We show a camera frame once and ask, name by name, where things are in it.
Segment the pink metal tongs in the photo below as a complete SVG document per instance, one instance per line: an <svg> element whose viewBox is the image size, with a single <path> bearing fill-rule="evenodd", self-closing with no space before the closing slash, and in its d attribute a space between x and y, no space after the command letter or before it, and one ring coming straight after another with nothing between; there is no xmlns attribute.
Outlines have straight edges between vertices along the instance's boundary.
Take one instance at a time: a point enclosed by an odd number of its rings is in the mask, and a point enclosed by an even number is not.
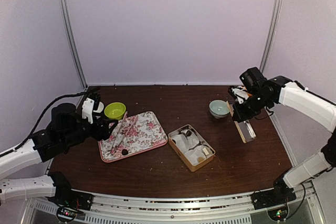
<svg viewBox="0 0 336 224"><path fill-rule="evenodd" d="M117 134L115 136L115 141L113 143L112 149L111 149L111 154L114 154L116 150L118 149L119 145L122 143L124 138L127 136L128 132L133 128L133 126L136 124L138 120L138 116L133 116L130 122L130 125L127 123L127 115L128 112L126 112L123 116L123 119L121 121L120 128L117 131Z"/></svg>

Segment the bear print tin lid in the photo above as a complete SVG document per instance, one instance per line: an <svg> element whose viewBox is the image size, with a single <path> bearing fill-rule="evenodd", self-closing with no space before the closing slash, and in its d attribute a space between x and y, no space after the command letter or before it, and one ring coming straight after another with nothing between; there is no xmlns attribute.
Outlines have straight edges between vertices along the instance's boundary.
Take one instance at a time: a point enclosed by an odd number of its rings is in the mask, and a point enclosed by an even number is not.
<svg viewBox="0 0 336 224"><path fill-rule="evenodd" d="M256 139L256 133L248 120L243 122L233 121L244 144Z"/></svg>

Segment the white chocolate piece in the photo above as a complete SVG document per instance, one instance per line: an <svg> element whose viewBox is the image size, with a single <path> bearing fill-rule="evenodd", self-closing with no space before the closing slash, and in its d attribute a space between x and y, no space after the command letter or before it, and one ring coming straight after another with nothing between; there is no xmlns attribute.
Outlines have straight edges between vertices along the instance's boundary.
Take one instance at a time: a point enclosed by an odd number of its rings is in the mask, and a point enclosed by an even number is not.
<svg viewBox="0 0 336 224"><path fill-rule="evenodd" d="M209 151L207 150L207 148L203 148L202 151L206 156L209 155Z"/></svg>

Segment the caramel shell chocolate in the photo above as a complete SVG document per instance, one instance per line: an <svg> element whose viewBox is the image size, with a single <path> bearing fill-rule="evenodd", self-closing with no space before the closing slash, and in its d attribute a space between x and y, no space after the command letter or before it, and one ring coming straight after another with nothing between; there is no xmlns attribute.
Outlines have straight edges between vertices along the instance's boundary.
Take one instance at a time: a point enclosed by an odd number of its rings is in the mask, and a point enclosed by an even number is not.
<svg viewBox="0 0 336 224"><path fill-rule="evenodd" d="M198 158L197 158L197 161L200 163L200 162L202 162L204 159L205 159L205 158L203 158L203 157L198 157Z"/></svg>

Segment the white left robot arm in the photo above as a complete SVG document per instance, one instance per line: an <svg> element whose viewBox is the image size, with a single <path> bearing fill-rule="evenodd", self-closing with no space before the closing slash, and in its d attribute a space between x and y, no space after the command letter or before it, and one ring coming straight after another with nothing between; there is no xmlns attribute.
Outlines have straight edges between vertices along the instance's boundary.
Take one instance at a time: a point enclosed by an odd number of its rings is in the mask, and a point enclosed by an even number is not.
<svg viewBox="0 0 336 224"><path fill-rule="evenodd" d="M61 172L41 177L16 179L8 176L28 166L47 162L88 138L107 140L118 120L105 117L82 118L72 103L61 103L51 110L51 121L44 130L34 132L19 145L1 153L1 203L11 200L46 197L54 204L71 206L77 197Z"/></svg>

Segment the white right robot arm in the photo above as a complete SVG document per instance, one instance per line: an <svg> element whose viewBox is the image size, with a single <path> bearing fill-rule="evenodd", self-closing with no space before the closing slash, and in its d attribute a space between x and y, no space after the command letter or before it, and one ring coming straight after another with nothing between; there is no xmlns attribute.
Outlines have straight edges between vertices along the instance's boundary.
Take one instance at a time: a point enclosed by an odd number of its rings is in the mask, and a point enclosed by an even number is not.
<svg viewBox="0 0 336 224"><path fill-rule="evenodd" d="M326 193L326 178L335 180L335 102L310 91L287 77L264 77L257 67L239 77L241 84L229 87L233 97L232 119L241 131L244 122L271 120L292 167L281 174L269 192L279 204L295 188L315 179L319 192Z"/></svg>

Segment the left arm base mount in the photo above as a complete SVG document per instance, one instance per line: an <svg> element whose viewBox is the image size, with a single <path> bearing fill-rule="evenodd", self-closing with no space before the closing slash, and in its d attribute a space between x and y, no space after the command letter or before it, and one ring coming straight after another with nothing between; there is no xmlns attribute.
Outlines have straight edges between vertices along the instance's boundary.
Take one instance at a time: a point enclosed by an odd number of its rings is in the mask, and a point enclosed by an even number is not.
<svg viewBox="0 0 336 224"><path fill-rule="evenodd" d="M47 199L55 205L66 206L79 210L90 210L93 202L93 194L83 193L72 189L70 182L61 172L52 172L48 176L53 180L56 191Z"/></svg>

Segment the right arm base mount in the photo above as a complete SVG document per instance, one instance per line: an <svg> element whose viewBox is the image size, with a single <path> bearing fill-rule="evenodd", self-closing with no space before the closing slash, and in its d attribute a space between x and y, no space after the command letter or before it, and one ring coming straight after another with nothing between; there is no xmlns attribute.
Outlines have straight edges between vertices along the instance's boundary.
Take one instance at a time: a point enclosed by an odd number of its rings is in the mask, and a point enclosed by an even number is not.
<svg viewBox="0 0 336 224"><path fill-rule="evenodd" d="M278 177L273 184L273 189L265 191L255 191L251 195L251 200L255 210L269 208L285 204L297 199L293 188L289 188L283 178Z"/></svg>

